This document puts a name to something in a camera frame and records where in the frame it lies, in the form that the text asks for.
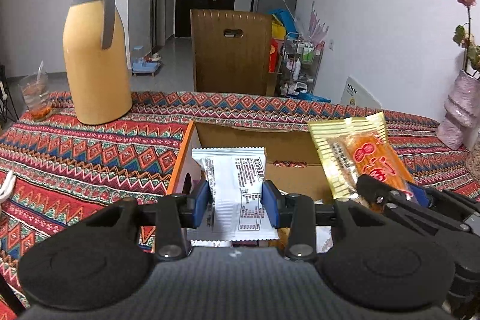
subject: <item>screw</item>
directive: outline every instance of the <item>screw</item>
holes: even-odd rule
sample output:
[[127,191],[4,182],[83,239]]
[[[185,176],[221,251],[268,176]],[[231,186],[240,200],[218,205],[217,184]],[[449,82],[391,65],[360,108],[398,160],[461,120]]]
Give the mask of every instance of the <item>screw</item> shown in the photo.
[[182,249],[179,246],[175,244],[170,244],[168,246],[163,246],[162,248],[160,248],[158,250],[158,254],[164,258],[176,258],[182,253],[181,251]]
[[290,252],[292,253],[292,255],[299,258],[306,257],[310,255],[313,251],[314,249],[308,244],[295,244],[290,247]]

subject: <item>yellow thermos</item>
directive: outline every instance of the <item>yellow thermos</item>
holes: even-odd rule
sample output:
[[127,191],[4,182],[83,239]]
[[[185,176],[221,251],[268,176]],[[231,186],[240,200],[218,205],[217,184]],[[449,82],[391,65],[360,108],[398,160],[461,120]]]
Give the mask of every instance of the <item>yellow thermos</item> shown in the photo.
[[125,32],[115,0],[73,0],[63,54],[78,120],[114,121],[131,109]]

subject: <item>pink vase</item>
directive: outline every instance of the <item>pink vase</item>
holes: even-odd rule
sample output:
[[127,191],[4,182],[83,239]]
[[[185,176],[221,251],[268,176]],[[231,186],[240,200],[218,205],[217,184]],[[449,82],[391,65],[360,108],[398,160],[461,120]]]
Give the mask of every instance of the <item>pink vase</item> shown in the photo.
[[442,143],[456,151],[462,144],[464,131],[477,124],[480,113],[480,82],[460,70],[444,107],[447,114],[436,134]]

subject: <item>patterned tablecloth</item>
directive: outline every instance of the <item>patterned tablecloth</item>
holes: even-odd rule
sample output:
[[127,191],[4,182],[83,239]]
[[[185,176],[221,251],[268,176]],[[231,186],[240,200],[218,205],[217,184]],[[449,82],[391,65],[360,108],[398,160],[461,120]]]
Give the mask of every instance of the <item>patterned tablecloth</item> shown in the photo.
[[[93,127],[78,122],[70,98],[53,93],[56,114],[36,123],[26,113],[0,137],[0,182],[8,170],[18,177],[2,204],[0,271],[25,305],[16,275],[25,251],[120,198],[155,202],[169,185],[190,120],[307,131],[307,121],[375,112],[249,95],[143,92],[133,94],[133,109],[122,119]],[[419,184],[479,196],[480,186],[464,168],[466,149],[443,145],[436,121],[391,111],[385,116],[389,140]],[[152,228],[144,229],[140,245],[152,243]],[[12,318],[0,302],[0,320]]]

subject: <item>flower stem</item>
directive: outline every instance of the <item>flower stem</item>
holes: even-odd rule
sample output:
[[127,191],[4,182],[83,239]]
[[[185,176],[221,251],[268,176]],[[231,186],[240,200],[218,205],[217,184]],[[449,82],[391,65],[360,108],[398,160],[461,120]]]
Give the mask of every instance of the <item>flower stem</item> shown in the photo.
[[470,47],[470,29],[471,29],[471,22],[472,22],[472,18],[470,17],[470,6],[467,6],[466,7],[466,12],[469,16],[469,35],[467,36],[467,40],[466,40],[466,48],[465,48],[465,57],[463,59],[463,70],[466,72],[467,71],[467,67],[469,65],[469,58],[468,58],[468,51],[469,51],[469,47]]

